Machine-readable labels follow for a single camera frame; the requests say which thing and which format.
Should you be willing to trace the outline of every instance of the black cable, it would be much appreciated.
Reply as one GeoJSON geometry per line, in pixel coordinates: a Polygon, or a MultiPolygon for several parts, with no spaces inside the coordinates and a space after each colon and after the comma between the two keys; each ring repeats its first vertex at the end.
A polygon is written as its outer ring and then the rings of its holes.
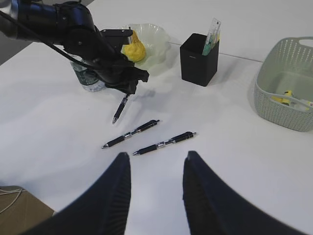
{"type": "Polygon", "coordinates": [[[85,64],[79,60],[76,60],[74,58],[72,58],[70,55],[66,54],[64,51],[62,51],[61,49],[58,49],[54,44],[46,41],[45,39],[43,39],[40,35],[38,35],[37,33],[35,33],[33,30],[27,28],[26,26],[24,26],[22,23],[18,22],[17,20],[13,19],[11,16],[5,14],[4,12],[2,12],[0,10],[0,16],[4,17],[5,19],[7,19],[8,21],[14,23],[15,25],[17,25],[18,27],[20,27],[21,29],[23,29],[26,33],[28,33],[30,36],[33,36],[35,38],[37,38],[39,41],[41,41],[42,43],[46,44],[48,47],[50,47],[51,49],[55,50],[57,53],[61,54],[62,56],[64,56],[65,58],[69,59],[70,61],[83,66],[87,69],[91,69],[91,70],[98,70],[100,69],[99,67],[94,67],[88,64],[85,64]]]}

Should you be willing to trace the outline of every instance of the gray basket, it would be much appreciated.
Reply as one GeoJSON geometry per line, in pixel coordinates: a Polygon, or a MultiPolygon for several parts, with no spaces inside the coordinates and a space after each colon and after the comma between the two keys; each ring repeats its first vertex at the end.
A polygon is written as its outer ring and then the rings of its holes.
{"type": "Polygon", "coordinates": [[[313,37],[285,38],[278,42],[263,63],[254,88],[254,103],[262,118],[297,130],[313,129],[313,107],[301,99],[313,101],[313,48],[299,43],[313,37]],[[293,97],[282,95],[292,90],[293,97]],[[275,101],[284,98],[304,106],[300,111],[275,101]]]}

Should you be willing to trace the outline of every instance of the white table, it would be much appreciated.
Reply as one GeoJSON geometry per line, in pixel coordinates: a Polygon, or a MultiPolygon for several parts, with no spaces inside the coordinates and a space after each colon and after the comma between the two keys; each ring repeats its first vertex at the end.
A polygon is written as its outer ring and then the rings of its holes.
{"type": "Polygon", "coordinates": [[[206,35],[215,17],[222,21],[220,52],[259,61],[283,38],[312,35],[312,7],[311,0],[96,0],[89,5],[99,28],[153,23],[178,44],[192,33],[206,35]]]}
{"type": "MultiPolygon", "coordinates": [[[[94,15],[100,25],[99,13],[94,15]]],[[[295,132],[257,116],[251,93],[260,66],[220,55],[217,74],[203,88],[181,80],[179,46],[172,44],[166,62],[151,72],[147,84],[140,83],[113,126],[123,94],[84,91],[66,59],[33,43],[0,66],[0,185],[20,185],[59,211],[92,185],[119,152],[131,154],[190,130],[199,135],[131,157],[127,235],[189,234],[182,201],[189,150],[247,200],[313,233],[313,159],[306,154],[313,151],[313,132],[295,132]],[[162,122],[153,129],[100,149],[157,118],[162,122]]]]}

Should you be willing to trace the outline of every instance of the translucent bowl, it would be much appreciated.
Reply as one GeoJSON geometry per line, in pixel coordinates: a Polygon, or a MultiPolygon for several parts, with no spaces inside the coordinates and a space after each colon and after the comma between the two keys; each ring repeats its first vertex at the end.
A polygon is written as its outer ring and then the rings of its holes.
{"type": "Polygon", "coordinates": [[[146,48],[145,58],[136,62],[135,66],[142,70],[149,70],[153,65],[162,63],[165,60],[166,51],[170,48],[168,42],[170,37],[165,30],[151,23],[127,24],[122,29],[129,27],[137,33],[139,40],[146,48]]]}

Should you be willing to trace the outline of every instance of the black pen holder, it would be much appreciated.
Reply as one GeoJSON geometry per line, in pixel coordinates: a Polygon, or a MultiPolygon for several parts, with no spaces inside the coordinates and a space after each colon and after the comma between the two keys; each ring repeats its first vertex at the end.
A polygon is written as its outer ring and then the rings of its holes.
{"type": "Polygon", "coordinates": [[[206,87],[217,71],[218,41],[208,55],[202,55],[206,36],[193,33],[180,47],[180,67],[183,80],[206,87]]]}

